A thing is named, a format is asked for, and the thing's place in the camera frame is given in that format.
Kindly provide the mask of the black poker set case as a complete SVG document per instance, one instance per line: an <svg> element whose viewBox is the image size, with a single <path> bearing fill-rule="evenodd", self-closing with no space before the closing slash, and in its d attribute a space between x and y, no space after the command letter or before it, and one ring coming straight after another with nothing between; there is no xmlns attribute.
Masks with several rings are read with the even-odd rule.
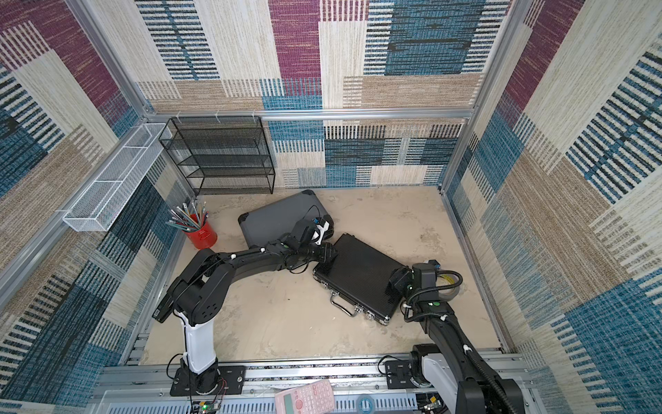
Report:
<svg viewBox="0 0 662 414"><path fill-rule="evenodd" d="M350 234L334 248L334 260L313 270L314 279L331 291L331 305L349 317L364 313L388 325L403 299L392 279L408 274L408 267Z"/></svg>

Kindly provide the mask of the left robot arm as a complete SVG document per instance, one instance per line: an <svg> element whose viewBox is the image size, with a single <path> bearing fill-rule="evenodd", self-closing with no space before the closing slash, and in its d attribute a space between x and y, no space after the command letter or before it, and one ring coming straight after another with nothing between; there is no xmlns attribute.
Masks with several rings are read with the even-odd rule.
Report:
<svg viewBox="0 0 662 414"><path fill-rule="evenodd" d="M180 319L184 326L184 365L192 374L203 374L217 365L213 320L234 282L264 272L290 271L300 260L330 263L336 256L331 243L295 248L276 241L237 253L216 253L205 248L170 284L153 319L161 324L170 315Z"/></svg>

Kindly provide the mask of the grey poker set case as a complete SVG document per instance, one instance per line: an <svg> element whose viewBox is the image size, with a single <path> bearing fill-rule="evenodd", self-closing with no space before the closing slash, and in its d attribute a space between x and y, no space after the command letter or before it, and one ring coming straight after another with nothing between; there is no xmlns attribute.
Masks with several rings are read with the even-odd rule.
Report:
<svg viewBox="0 0 662 414"><path fill-rule="evenodd" d="M312 190L304 190L287 198L246 212L238 217L248 248L261 247L293 230L302 218L329 222L323 239L334 235L334 221Z"/></svg>

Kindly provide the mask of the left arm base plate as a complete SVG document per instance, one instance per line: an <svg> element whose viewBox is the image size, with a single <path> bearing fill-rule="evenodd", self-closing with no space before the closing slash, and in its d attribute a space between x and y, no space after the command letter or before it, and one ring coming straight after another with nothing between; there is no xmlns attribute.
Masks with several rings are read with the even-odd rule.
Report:
<svg viewBox="0 0 662 414"><path fill-rule="evenodd" d="M239 395L242 393L246 366L212 366L195 374L184 365L177 369L169 392L171 397Z"/></svg>

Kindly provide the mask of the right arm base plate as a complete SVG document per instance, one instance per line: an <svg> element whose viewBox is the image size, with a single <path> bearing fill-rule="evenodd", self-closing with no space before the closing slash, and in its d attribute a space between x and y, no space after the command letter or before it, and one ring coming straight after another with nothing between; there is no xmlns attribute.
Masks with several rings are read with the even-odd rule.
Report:
<svg viewBox="0 0 662 414"><path fill-rule="evenodd" d="M380 364L380 369L384 372L388 389L416 389L430 387L429 383L414 377L409 362L391 359L382 362Z"/></svg>

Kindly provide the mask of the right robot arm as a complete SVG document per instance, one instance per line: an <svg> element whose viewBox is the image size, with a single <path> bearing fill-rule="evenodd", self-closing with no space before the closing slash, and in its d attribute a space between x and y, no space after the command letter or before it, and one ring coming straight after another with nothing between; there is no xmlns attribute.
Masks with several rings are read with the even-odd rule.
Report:
<svg viewBox="0 0 662 414"><path fill-rule="evenodd" d="M419 323L434 343L422 352L412 351L412 379L431 385L449 413L524 413L520 386L484 360L441 296L463 281L460 273L444 270L434 260L391 274L389 285L403 298L405 322Z"/></svg>

